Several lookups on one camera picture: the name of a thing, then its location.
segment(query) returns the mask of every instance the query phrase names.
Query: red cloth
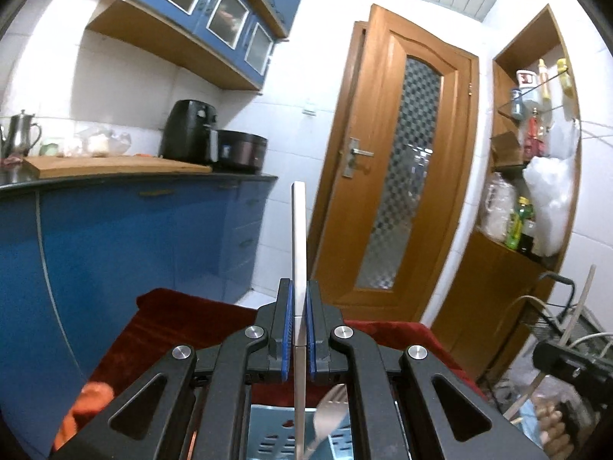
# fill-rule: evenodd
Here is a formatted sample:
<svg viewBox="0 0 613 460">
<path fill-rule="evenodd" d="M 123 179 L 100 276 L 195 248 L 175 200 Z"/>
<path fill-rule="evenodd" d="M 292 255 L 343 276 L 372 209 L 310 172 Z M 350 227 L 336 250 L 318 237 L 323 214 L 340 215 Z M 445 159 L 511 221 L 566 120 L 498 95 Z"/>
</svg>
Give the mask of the red cloth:
<svg viewBox="0 0 613 460">
<path fill-rule="evenodd" d="M 256 311 L 167 289 L 156 289 L 137 299 L 139 311 L 100 361 L 90 381 L 109 384 L 118 396 L 147 368 L 177 344 L 207 348 L 253 324 Z M 403 350 L 419 344 L 431 351 L 453 373 L 481 394 L 424 325 L 408 322 L 346 321 L 369 334 L 378 344 Z M 307 384 L 307 406 L 315 407 L 327 388 Z M 293 383 L 257 384 L 252 402 L 293 406 Z"/>
</svg>

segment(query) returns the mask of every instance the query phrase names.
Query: wooden cutting board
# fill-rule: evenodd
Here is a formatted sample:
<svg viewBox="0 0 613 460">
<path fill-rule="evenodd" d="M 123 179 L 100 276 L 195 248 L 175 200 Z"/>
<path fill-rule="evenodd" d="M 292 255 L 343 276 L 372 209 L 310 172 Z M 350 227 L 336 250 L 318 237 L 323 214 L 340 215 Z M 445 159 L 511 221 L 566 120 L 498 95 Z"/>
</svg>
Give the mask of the wooden cutting board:
<svg viewBox="0 0 613 460">
<path fill-rule="evenodd" d="M 24 158 L 26 164 L 39 178 L 65 176 L 114 175 L 119 173 L 210 173 L 210 166 L 179 163 L 169 159 L 143 156 L 119 156 L 115 158 L 54 158 L 38 156 Z"/>
</svg>

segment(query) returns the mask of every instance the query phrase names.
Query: fork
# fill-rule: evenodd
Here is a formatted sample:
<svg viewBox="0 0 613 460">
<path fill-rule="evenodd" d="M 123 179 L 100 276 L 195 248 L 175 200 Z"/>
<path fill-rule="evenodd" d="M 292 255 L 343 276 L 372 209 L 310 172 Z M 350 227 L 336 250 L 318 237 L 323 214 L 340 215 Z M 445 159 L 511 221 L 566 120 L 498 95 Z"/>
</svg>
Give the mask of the fork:
<svg viewBox="0 0 613 460">
<path fill-rule="evenodd" d="M 303 460 L 308 460 L 321 442 L 339 428 L 347 412 L 349 412 L 347 387 L 345 384 L 337 384 L 317 405 L 313 416 L 315 439 L 305 448 Z"/>
</svg>

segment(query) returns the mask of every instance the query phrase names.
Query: metal screw cap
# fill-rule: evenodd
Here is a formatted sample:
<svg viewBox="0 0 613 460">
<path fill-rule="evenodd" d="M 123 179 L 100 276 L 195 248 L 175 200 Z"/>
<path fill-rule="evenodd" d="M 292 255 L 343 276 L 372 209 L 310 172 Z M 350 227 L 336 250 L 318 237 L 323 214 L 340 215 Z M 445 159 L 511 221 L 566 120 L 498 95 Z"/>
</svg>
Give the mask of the metal screw cap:
<svg viewBox="0 0 613 460">
<path fill-rule="evenodd" d="M 428 350 L 423 346 L 411 346 L 408 353 L 413 359 L 424 359 L 428 356 Z"/>
<path fill-rule="evenodd" d="M 340 339 L 348 339 L 353 335 L 353 329 L 347 325 L 339 325 L 334 329 L 334 335 Z"/>
<path fill-rule="evenodd" d="M 251 325 L 244 330 L 244 334 L 250 339 L 259 339 L 264 335 L 264 329 L 257 325 Z"/>
<path fill-rule="evenodd" d="M 172 355 L 177 359 L 186 359 L 191 355 L 191 349 L 188 346 L 177 346 L 172 350 Z"/>
</svg>

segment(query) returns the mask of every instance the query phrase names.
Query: black countertop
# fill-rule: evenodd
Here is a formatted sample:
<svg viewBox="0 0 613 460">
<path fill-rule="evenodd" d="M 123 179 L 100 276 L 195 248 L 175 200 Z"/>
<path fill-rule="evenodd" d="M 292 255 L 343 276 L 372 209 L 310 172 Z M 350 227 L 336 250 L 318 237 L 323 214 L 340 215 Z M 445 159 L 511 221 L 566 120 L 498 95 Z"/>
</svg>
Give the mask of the black countertop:
<svg viewBox="0 0 613 460">
<path fill-rule="evenodd" d="M 65 176 L 61 178 L 39 178 L 27 166 L 18 164 L 0 167 L 0 199 L 41 189 L 57 187 L 90 186 L 124 181 L 168 181 L 168 180 L 239 180 L 274 181 L 272 175 L 250 175 L 247 173 L 119 173 L 114 175 Z"/>
</svg>

